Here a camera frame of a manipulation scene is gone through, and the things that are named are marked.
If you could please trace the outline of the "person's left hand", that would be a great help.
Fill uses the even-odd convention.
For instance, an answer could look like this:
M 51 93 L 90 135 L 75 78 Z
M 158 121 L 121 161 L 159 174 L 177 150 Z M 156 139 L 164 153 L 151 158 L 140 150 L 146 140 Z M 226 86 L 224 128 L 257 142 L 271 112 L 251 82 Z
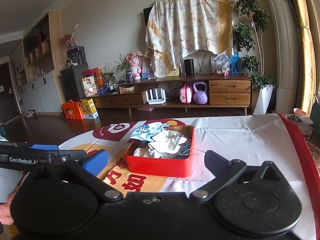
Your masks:
M 7 202 L 0 205 L 0 222 L 3 225 L 12 225 L 14 223 L 10 212 L 10 206 L 16 193 L 8 195 Z

